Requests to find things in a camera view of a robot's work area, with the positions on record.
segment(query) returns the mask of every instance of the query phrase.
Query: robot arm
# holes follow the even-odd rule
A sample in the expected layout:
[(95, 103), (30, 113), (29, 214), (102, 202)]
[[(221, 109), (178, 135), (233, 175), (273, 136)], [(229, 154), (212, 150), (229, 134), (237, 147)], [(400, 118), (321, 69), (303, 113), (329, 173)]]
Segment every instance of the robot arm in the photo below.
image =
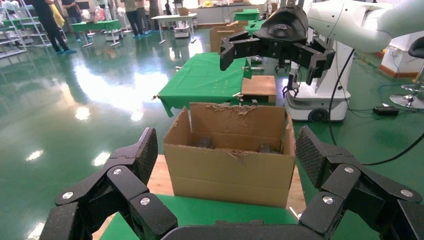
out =
[(308, 17), (294, 4), (275, 11), (252, 36), (240, 32), (222, 39), (220, 68), (225, 71), (234, 59), (259, 55), (291, 60), (308, 69), (307, 83), (328, 70), (335, 51), (320, 39), (307, 42)]
[(394, 38), (424, 30), (422, 0), (398, 0), (395, 4), (354, 0), (328, 0), (305, 4), (309, 26), (356, 50), (373, 53)]

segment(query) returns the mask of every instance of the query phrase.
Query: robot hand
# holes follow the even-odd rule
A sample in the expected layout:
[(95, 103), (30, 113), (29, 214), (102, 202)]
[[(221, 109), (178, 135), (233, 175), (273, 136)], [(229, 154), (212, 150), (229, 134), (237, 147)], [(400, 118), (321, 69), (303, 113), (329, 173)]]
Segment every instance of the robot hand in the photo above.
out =
[(250, 36), (240, 32), (222, 38), (220, 69), (225, 71), (234, 59), (259, 55), (291, 60), (308, 69), (306, 83), (328, 70), (335, 51), (320, 39), (307, 43), (308, 18), (298, 6), (281, 7)]

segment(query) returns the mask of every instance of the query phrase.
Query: chair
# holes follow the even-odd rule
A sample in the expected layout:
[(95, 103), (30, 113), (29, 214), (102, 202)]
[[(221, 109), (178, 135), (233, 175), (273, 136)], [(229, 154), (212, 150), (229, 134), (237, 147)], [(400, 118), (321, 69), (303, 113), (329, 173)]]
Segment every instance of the chair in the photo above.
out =
[[(424, 59), (424, 37), (417, 39), (412, 43), (408, 51), (409, 55), (414, 58)], [(418, 93), (424, 92), (423, 89), (423, 79), (424, 79), (424, 65), (421, 68), (421, 71), (418, 74), (418, 78), (415, 84), (404, 84), (402, 85), (403, 89), (411, 91), (411, 94), (408, 95), (392, 95), (390, 100), (395, 104), (398, 104), (402, 107), (410, 109), (424, 109), (424, 101), (419, 99)]]

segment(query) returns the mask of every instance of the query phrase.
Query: cardboard box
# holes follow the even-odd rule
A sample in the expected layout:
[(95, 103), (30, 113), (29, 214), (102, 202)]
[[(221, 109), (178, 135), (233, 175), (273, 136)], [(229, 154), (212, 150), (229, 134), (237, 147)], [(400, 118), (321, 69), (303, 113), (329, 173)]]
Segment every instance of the cardboard box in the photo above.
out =
[[(174, 194), (285, 208), (295, 167), (286, 109), (216, 103), (191, 103), (190, 109), (191, 125), (183, 108), (163, 140)], [(203, 137), (214, 149), (195, 147)], [(279, 153), (258, 152), (262, 144)]]
[(188, 16), (189, 12), (190, 10), (188, 8), (185, 8), (185, 7), (178, 8), (178, 14), (180, 16)]
[(227, 24), (226, 26), (230, 27), (230, 26), (247, 26), (247, 25), (249, 25), (249, 21), (244, 20), (244, 21), (235, 21), (230, 24)]
[(221, 53), (221, 39), (227, 36), (240, 33), (245, 30), (244, 26), (214, 26), (209, 31), (210, 51)]

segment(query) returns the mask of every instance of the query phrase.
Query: chrome stool base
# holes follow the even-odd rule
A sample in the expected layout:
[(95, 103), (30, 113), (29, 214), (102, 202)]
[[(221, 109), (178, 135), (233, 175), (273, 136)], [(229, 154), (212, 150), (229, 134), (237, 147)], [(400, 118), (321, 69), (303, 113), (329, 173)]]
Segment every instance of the chrome stool base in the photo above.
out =
[(424, 102), (413, 95), (391, 95), (390, 100), (397, 105), (410, 109), (424, 109)]

